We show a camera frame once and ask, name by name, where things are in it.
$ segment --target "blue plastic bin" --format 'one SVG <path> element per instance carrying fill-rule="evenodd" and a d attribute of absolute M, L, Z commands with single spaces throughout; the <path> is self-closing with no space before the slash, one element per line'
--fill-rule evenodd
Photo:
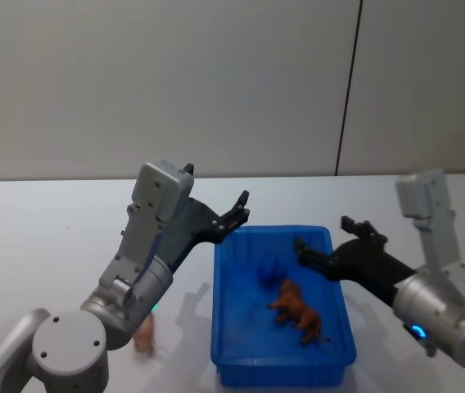
<path fill-rule="evenodd" d="M 340 283 L 298 265 L 295 237 L 332 252 L 329 231 L 313 226 L 241 227 L 214 249 L 210 357 L 224 386 L 336 386 L 356 359 Z M 277 325 L 266 307 L 278 288 L 261 286 L 257 267 L 275 256 L 322 318 L 322 338 L 307 346 L 302 332 Z"/>

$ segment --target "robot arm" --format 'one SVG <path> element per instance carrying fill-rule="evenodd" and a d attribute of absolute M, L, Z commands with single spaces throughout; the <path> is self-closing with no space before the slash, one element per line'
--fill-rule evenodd
<path fill-rule="evenodd" d="M 248 220 L 247 191 L 218 216 L 189 197 L 192 172 L 192 165 L 177 169 L 163 160 L 142 167 L 119 250 L 81 310 L 36 309 L 0 340 L 0 393 L 21 392 L 31 377 L 47 393 L 105 390 L 107 351 L 129 342 L 191 249 L 220 243 Z"/>
<path fill-rule="evenodd" d="M 349 279 L 389 305 L 429 356 L 443 350 L 465 368 L 465 264 L 460 260 L 445 174 L 441 170 L 399 177 L 403 214 L 420 231 L 427 264 L 413 270 L 384 251 L 386 237 L 369 222 L 342 218 L 357 239 L 331 255 L 296 241 L 303 265 L 332 281 Z"/>

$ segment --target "white table surface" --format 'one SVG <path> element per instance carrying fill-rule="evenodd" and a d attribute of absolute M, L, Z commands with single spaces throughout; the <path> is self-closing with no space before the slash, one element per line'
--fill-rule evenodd
<path fill-rule="evenodd" d="M 199 179 L 192 195 L 222 213 L 247 189 L 249 224 L 324 225 L 334 246 L 349 239 L 339 229 L 341 215 L 369 219 L 390 238 L 387 250 L 416 267 L 423 263 L 418 232 L 401 216 L 394 181 L 391 176 Z M 448 181 L 465 260 L 465 175 Z M 79 307 L 117 250 L 133 184 L 0 183 L 0 326 L 37 307 L 52 313 Z M 110 352 L 106 392 L 225 391 L 210 362 L 212 277 L 213 247 L 200 245 L 156 311 L 156 357 L 139 356 L 131 345 Z M 441 353 L 428 359 L 391 310 L 356 284 L 344 282 L 343 291 L 358 358 L 344 383 L 325 391 L 465 393 L 465 370 Z M 44 389 L 33 380 L 24 391 Z"/>

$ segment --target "led light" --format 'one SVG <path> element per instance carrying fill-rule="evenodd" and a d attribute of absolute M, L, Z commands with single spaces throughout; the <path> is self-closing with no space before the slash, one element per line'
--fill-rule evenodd
<path fill-rule="evenodd" d="M 416 334 L 418 334 L 418 337 L 420 337 L 420 338 L 426 338 L 427 337 L 426 331 L 423 330 L 423 328 L 420 325 L 411 326 L 411 330 L 413 332 L 415 332 Z"/>

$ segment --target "gray wall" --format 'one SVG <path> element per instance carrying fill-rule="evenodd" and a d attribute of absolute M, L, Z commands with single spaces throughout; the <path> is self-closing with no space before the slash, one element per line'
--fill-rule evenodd
<path fill-rule="evenodd" d="M 334 174 L 359 0 L 0 0 L 0 179 Z M 363 0 L 340 174 L 465 171 L 465 2 Z"/>

